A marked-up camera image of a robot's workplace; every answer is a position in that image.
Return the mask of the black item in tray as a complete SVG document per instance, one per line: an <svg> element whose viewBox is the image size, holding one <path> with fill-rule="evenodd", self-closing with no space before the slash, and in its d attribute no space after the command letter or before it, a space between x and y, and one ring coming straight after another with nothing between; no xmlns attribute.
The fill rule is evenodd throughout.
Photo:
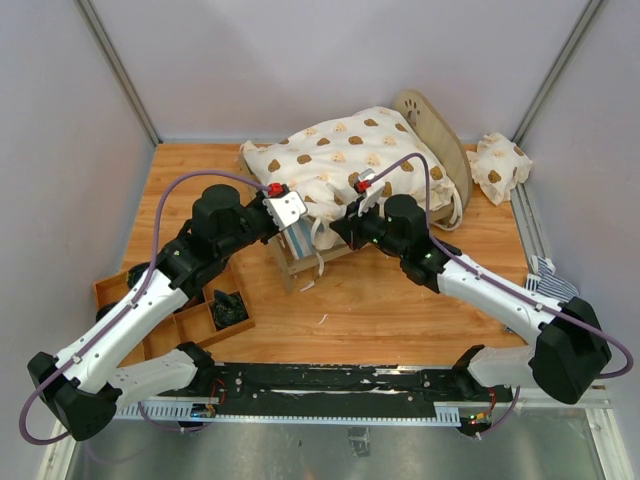
<svg viewBox="0 0 640 480"><path fill-rule="evenodd" d="M249 319L244 301L238 291L214 291L213 319L218 329L225 329Z"/></svg>

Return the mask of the left aluminium frame post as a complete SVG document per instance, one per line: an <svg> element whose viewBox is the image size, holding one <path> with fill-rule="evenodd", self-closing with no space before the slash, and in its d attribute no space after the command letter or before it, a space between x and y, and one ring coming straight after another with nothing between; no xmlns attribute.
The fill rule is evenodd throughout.
<svg viewBox="0 0 640 480"><path fill-rule="evenodd" d="M125 100L129 104L134 116L154 147L163 143L154 122L151 119L144 103L132 82L127 69L108 33L101 16L90 0L73 0L81 18L83 19L90 35L94 39L109 70L118 84Z"/></svg>

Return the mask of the small bear print pillow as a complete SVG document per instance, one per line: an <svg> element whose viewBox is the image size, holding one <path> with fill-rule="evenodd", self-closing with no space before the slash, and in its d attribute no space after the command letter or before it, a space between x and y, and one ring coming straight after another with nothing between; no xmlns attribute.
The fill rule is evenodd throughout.
<svg viewBox="0 0 640 480"><path fill-rule="evenodd" d="M474 183L496 206L511 199L512 190L528 179L532 168L531 159L500 133L485 135L467 158Z"/></svg>

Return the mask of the aluminium frame post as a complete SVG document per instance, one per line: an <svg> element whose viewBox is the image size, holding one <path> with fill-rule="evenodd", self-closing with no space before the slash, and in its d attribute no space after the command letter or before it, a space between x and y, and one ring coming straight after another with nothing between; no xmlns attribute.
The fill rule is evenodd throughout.
<svg viewBox="0 0 640 480"><path fill-rule="evenodd" d="M607 0L586 2L511 138L514 143L524 142L575 54L607 5Z"/></svg>
<svg viewBox="0 0 640 480"><path fill-rule="evenodd" d="M151 119L144 103L132 82L127 69L108 33L101 16L90 0L73 0L81 18L83 19L90 35L94 39L109 70L118 84L125 100L129 104L134 116L154 147L163 143L154 122Z"/></svg>

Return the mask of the blue striped mattress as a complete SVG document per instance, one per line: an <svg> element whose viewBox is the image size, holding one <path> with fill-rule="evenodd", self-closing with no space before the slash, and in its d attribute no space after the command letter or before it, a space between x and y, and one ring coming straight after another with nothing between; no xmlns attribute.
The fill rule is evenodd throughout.
<svg viewBox="0 0 640 480"><path fill-rule="evenodd" d="M307 220L296 222L288 227L283 235L295 260L315 255L311 241L311 224Z"/></svg>

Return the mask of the wooden pet bed frame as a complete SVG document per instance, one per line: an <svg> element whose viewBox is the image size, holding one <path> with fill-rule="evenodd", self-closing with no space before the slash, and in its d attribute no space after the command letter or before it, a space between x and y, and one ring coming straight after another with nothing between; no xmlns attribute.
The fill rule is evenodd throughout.
<svg viewBox="0 0 640 480"><path fill-rule="evenodd" d="M472 179L467 155L458 136L432 104L417 90L404 90L400 92L395 97L391 107L383 108L401 113L409 124L417 129L417 135L427 143L436 157L444 163L447 174L454 181L458 193L462 198L464 214L471 199ZM424 176L428 177L428 164L425 157L420 153L408 154L389 167L393 169L393 172L394 169L412 158L417 158L421 161ZM243 169L257 179L240 156L240 152L238 154L238 160ZM287 291L292 290L293 278L297 273L310 269L315 269L317 272L322 273L326 262L346 255L349 252L348 247L342 241L329 250L323 250L314 256L295 260L291 255L283 233L284 232L271 239L269 246L276 264L280 269Z"/></svg>

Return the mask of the large bear print cushion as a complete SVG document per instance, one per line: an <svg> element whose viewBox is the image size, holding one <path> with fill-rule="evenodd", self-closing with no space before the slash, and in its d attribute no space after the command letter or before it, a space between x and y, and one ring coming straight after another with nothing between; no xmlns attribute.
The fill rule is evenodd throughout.
<svg viewBox="0 0 640 480"><path fill-rule="evenodd" d="M417 129L395 110L375 106L308 127L279 143L247 141L240 147L240 156L261 184L280 183L303 198L314 254L342 242L329 223L356 199L353 184L359 174L368 169L380 173L411 153L425 157L429 176L424 176L421 161L412 158L384 177L380 200L409 194L430 209L431 224L456 229L463 203L454 181Z"/></svg>

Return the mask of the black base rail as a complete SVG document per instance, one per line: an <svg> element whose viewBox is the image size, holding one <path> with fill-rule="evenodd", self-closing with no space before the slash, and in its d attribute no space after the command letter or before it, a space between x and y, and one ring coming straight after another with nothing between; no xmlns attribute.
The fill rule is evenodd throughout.
<svg viewBox="0 0 640 480"><path fill-rule="evenodd" d="M506 387L482 387L457 367L274 363L218 364L161 395L213 400L223 413L261 414L433 413L438 402L512 399Z"/></svg>

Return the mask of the aluminium side rail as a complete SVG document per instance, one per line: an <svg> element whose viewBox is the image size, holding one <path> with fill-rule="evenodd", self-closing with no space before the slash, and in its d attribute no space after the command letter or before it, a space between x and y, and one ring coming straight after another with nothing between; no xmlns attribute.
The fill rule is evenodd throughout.
<svg viewBox="0 0 640 480"><path fill-rule="evenodd" d="M549 257L551 250L541 226L533 194L526 184L518 184L512 190L511 208L526 256Z"/></svg>

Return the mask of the blue striped cloth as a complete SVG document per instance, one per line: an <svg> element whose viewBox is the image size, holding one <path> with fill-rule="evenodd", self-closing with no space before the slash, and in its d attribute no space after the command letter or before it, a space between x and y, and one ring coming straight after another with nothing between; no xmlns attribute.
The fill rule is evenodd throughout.
<svg viewBox="0 0 640 480"><path fill-rule="evenodd" d="M557 275L556 266L549 257L531 255L528 262L530 272L522 287L530 293L552 300L555 310L560 310L574 297L580 296L573 284Z"/></svg>

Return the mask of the right aluminium frame post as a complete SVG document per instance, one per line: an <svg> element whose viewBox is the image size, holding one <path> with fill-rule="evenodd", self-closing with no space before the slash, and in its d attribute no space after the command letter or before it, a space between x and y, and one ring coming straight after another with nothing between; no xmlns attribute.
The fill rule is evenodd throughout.
<svg viewBox="0 0 640 480"><path fill-rule="evenodd" d="M575 54L607 5L607 0L586 2L511 138L514 143L524 142Z"/></svg>

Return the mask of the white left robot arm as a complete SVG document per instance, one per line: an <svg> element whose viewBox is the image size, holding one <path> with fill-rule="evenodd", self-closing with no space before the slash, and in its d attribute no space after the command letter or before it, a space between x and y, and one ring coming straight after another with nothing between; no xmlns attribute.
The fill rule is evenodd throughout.
<svg viewBox="0 0 640 480"><path fill-rule="evenodd" d="M242 204L232 186L207 188L178 235L154 248L143 277L99 322L55 355L36 354L27 369L69 436L87 440L122 408L169 391L195 396L214 383L215 362L194 342L130 367L122 360L159 323L201 293L229 258L266 243L306 213L299 195L273 185Z"/></svg>

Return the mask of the wooden divided tray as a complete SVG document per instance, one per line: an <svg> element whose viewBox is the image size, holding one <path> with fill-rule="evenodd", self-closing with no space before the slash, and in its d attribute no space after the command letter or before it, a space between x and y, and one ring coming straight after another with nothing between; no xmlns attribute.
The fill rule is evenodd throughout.
<svg viewBox="0 0 640 480"><path fill-rule="evenodd" d="M210 347L255 327L255 322L249 318L234 325L222 326L215 316L216 291L235 296L244 304L235 275L227 266L221 275L203 288L201 294L162 320L122 360L120 366L162 356L184 342L192 341L202 348Z"/></svg>

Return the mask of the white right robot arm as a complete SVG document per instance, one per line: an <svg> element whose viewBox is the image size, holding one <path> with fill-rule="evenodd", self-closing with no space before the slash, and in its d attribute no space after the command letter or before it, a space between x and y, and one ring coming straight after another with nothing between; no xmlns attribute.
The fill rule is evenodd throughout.
<svg viewBox="0 0 640 480"><path fill-rule="evenodd" d="M367 244L399 260L413 283L462 300L500 321L525 346L470 348L453 375L455 392L474 400L489 387L538 387L573 405L611 359L592 306L573 297L554 299L527 290L481 267L459 249L430 234L426 213L409 195L394 195L383 206L360 212L352 202L331 229L351 249Z"/></svg>

